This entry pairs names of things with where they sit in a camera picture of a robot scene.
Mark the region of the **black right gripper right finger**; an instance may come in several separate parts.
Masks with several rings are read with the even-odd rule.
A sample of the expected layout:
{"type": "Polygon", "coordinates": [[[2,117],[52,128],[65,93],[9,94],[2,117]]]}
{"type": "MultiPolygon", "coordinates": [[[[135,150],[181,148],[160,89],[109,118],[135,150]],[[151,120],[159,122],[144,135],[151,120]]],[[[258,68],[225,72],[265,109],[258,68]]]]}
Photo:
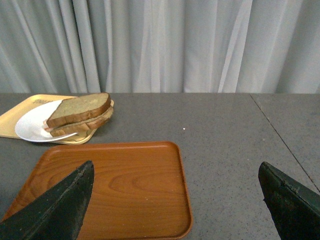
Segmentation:
{"type": "Polygon", "coordinates": [[[320,238],[320,195],[268,162],[258,170],[264,202],[282,240],[320,238]]]}

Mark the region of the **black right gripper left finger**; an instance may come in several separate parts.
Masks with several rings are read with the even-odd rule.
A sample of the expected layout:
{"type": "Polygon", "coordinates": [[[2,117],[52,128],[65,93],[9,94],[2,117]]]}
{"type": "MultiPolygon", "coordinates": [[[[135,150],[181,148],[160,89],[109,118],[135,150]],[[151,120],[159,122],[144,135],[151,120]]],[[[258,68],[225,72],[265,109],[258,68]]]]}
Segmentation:
{"type": "Polygon", "coordinates": [[[75,240],[91,199],[95,168],[88,160],[0,224],[2,240],[75,240]]]}

